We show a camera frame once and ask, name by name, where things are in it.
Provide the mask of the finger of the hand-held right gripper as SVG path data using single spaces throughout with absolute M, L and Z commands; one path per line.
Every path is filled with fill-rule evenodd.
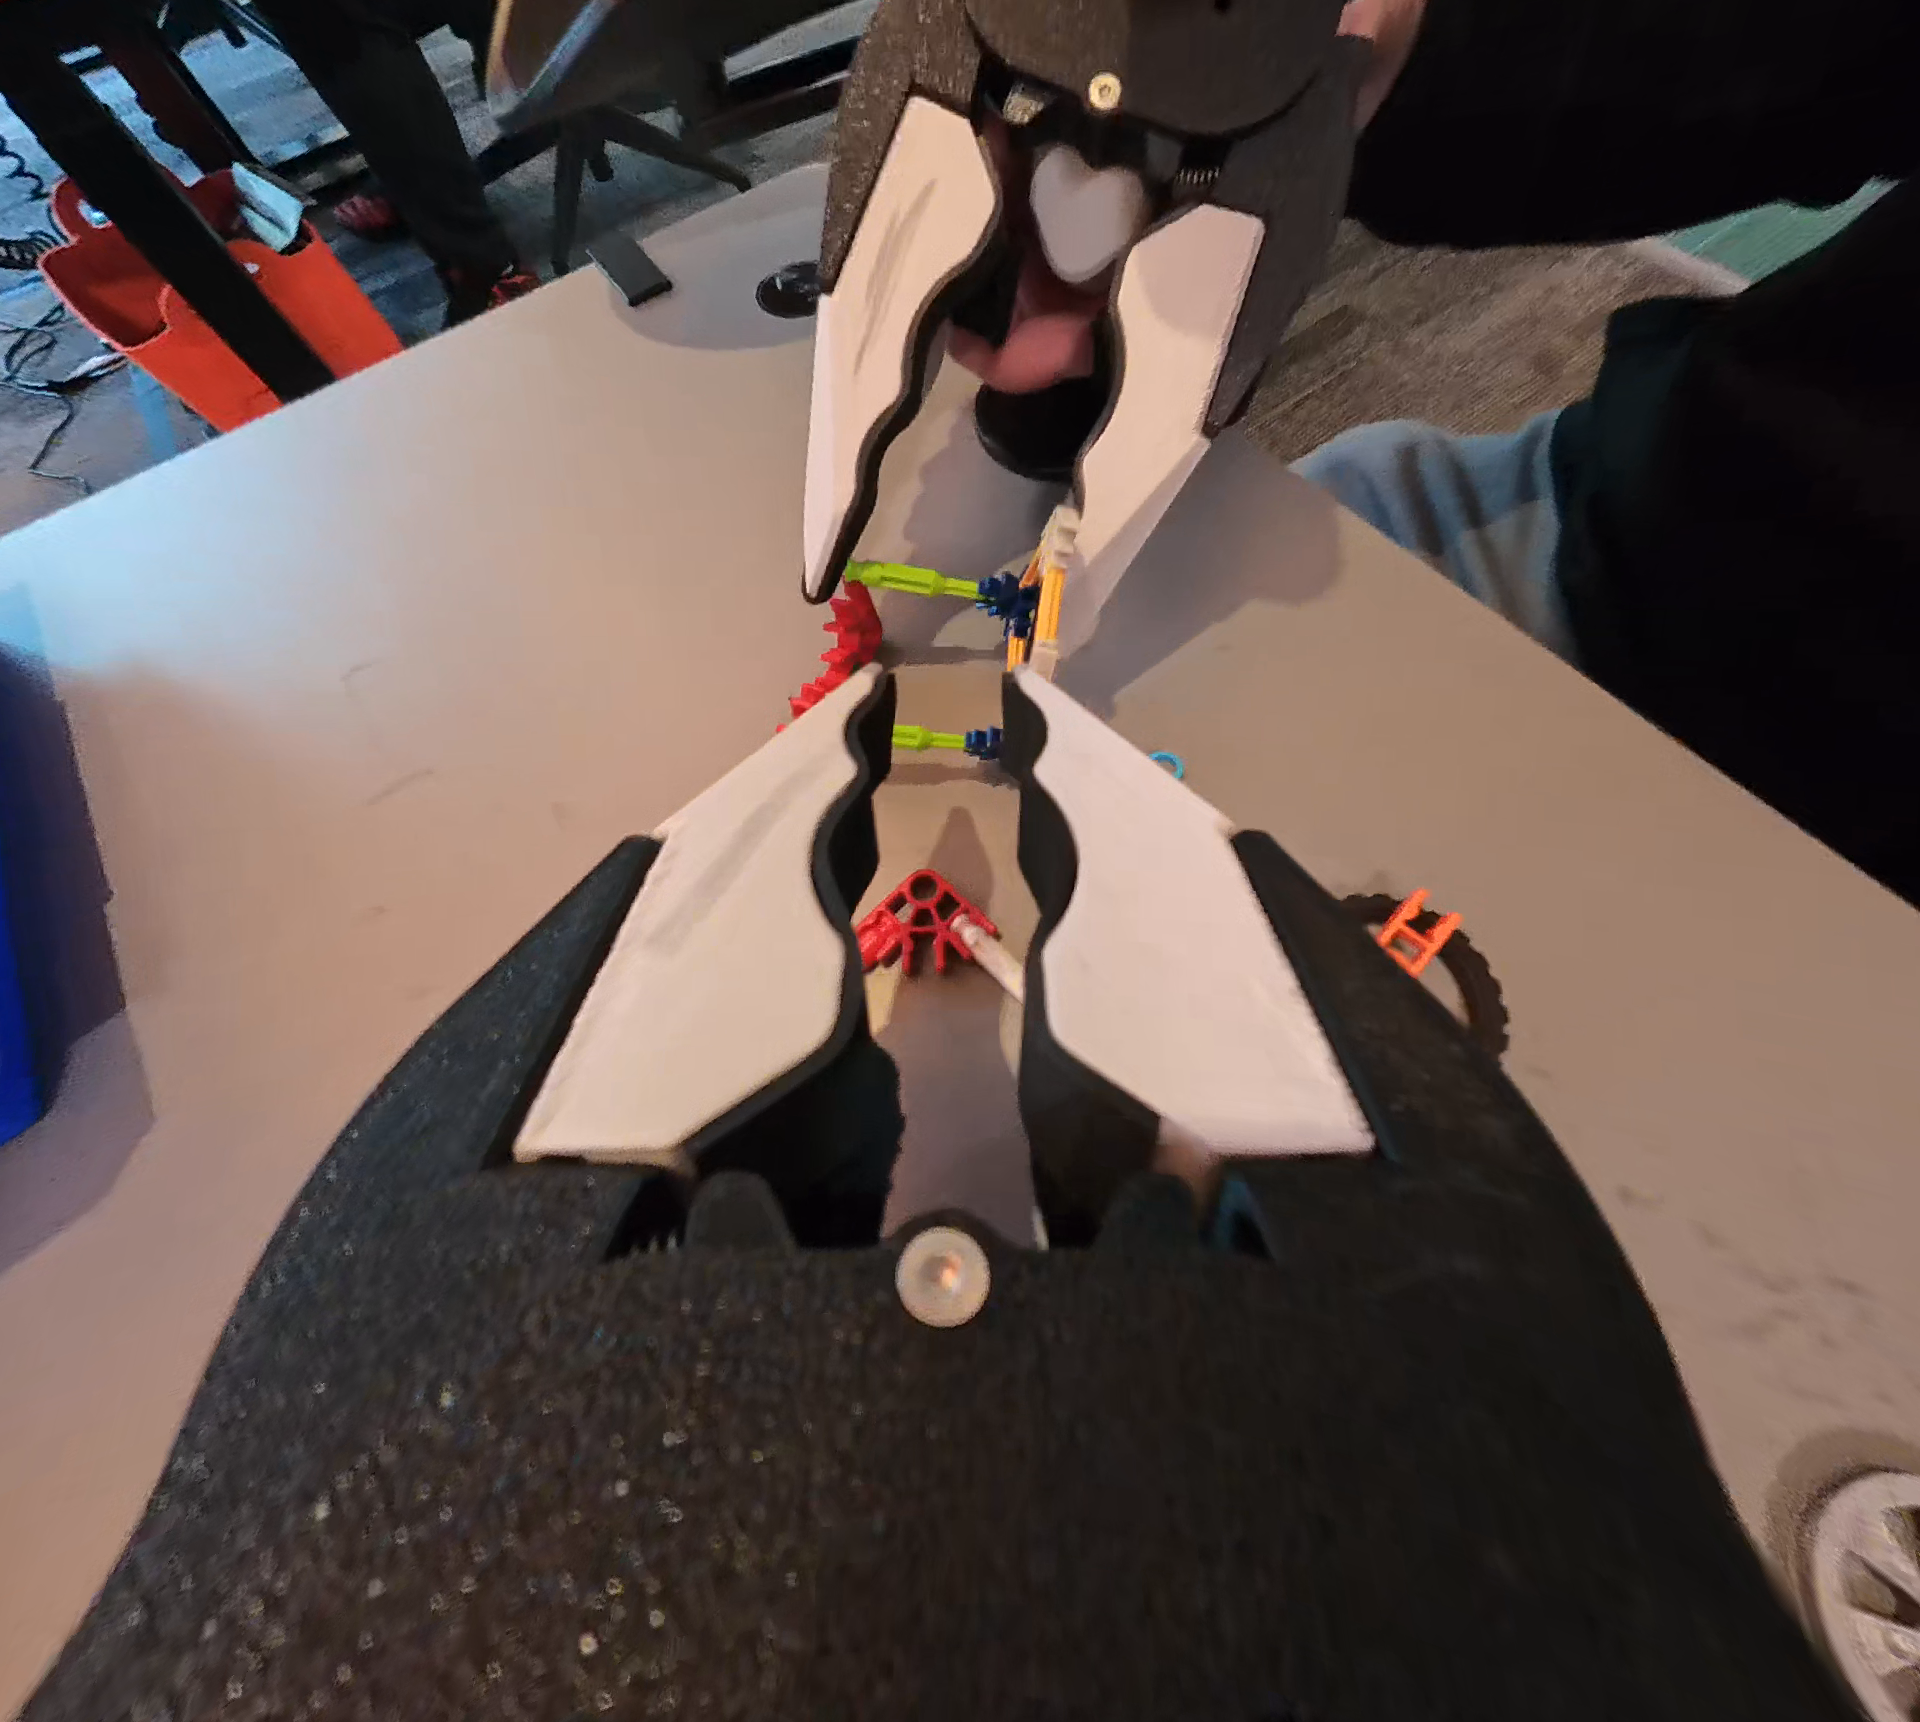
M 1138 239 L 1113 295 L 1113 401 L 1075 467 L 1068 617 L 1096 619 L 1205 455 L 1265 223 L 1190 206 Z
M 998 178 L 972 119 L 911 96 L 815 318 L 801 507 L 801 586 L 813 606 L 846 574 L 883 458 L 925 404 L 939 332 L 998 223 Z

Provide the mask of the black toy tyre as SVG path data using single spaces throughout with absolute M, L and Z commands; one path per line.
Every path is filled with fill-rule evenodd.
M 1383 895 L 1402 897 L 1390 892 L 1351 892 L 1338 897 L 1374 942 L 1374 924 L 1386 905 Z M 1495 967 L 1470 937 L 1465 920 L 1444 956 L 1424 976 L 1411 978 L 1446 1005 L 1480 1047 L 1497 1057 L 1506 1055 L 1513 1035 L 1510 1008 Z

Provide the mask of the person's right hand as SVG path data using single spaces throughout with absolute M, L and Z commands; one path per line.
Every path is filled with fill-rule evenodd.
M 1356 133 L 1365 133 L 1402 76 L 1420 37 L 1428 0 L 1352 0 L 1343 10 L 1344 36 L 1366 44 L 1356 83 Z M 957 332 L 949 354 L 987 387 L 1035 394 L 1092 372 L 1092 341 L 1106 293 L 1092 281 L 1077 284 L 1054 272 L 1040 229 L 1025 211 L 1027 166 L 1001 136 L 992 146 L 1003 164 L 1006 223 L 1020 254 L 1020 277 L 1009 333 L 990 344 Z

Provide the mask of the red connector with white rod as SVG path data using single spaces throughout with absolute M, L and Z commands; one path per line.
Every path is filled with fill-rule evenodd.
M 1027 997 L 1023 961 L 998 924 L 942 872 L 925 868 L 907 875 L 855 924 L 865 976 L 893 969 L 946 976 L 971 965 L 1017 1004 Z

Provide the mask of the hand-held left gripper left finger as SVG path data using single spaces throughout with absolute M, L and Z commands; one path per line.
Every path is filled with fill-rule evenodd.
M 897 706 L 897 677 L 860 666 L 646 837 L 516 1164 L 752 1176 L 796 1239 L 881 1239 L 901 1080 L 853 909 L 878 868 Z

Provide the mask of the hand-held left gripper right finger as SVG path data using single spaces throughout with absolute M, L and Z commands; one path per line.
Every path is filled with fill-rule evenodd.
M 1023 959 L 1020 1121 L 1054 1246 L 1089 1246 L 1167 1135 L 1202 1161 L 1378 1148 L 1260 892 L 1258 834 L 1072 699 L 1003 679 L 1036 905 Z

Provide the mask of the white spoked wheel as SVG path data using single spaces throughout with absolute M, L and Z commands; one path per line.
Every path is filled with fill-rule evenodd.
M 1918 1718 L 1918 1475 L 1862 1469 L 1803 1521 L 1806 1614 L 1871 1719 Z

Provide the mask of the red connectors with green clip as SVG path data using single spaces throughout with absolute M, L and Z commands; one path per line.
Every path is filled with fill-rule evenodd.
M 804 712 L 874 664 L 881 658 L 883 639 L 883 617 L 873 592 L 865 581 L 845 579 L 829 601 L 829 645 L 820 658 L 820 670 L 787 699 L 787 719 L 778 728 L 793 725 Z

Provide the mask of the orange tote bin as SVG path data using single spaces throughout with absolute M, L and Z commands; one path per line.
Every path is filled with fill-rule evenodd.
M 334 377 L 402 351 L 402 341 L 277 176 L 239 164 L 179 181 L 264 297 Z M 60 304 L 109 347 L 177 395 L 218 433 L 280 409 L 280 397 L 213 330 L 184 293 L 90 206 L 69 176 L 55 186 L 59 242 L 38 272 Z

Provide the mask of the person's leg in jeans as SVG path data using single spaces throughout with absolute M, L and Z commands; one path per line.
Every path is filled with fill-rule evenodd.
M 1294 469 L 1476 603 L 1580 666 L 1558 571 L 1558 422 L 1547 412 L 1499 435 L 1372 422 L 1310 450 Z

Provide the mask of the person's torso black sweater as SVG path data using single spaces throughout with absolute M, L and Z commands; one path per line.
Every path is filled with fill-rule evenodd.
M 1557 419 L 1555 576 L 1613 695 L 1918 897 L 1918 190 L 1621 307 Z

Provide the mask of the person's right forearm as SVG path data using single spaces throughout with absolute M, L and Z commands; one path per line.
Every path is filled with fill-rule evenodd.
M 1655 236 L 1916 176 L 1916 0 L 1365 0 L 1351 216 L 1402 245 Z

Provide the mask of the blue plastic bin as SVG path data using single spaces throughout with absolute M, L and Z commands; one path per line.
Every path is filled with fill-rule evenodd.
M 62 791 L 52 698 L 25 656 L 2 661 L 2 1142 L 52 1106 L 66 1060 Z

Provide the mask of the colourful rod connector toy model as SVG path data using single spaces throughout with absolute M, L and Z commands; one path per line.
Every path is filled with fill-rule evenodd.
M 869 776 L 885 774 L 881 762 L 881 713 L 895 701 L 893 677 L 878 670 L 883 643 L 873 593 L 895 592 L 916 599 L 965 601 L 990 615 L 1003 631 L 1004 671 L 1027 671 L 1032 679 L 1051 679 L 1063 658 L 1064 601 L 1083 534 L 1081 510 L 1060 503 L 1048 517 L 1040 542 L 1019 571 L 995 571 L 976 579 L 953 577 L 919 564 L 887 560 L 851 560 L 843 577 L 849 596 L 835 596 L 833 609 L 841 629 L 853 639 L 829 658 L 820 681 L 829 701 L 849 685 L 849 701 L 835 701 L 853 753 L 867 755 Z

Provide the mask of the orange connector piece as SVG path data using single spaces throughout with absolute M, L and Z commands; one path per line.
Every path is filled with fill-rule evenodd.
M 1418 980 L 1459 936 L 1463 913 L 1432 909 L 1426 887 L 1416 887 L 1405 897 L 1383 895 L 1383 900 L 1386 905 L 1372 925 L 1374 937 L 1407 974 Z

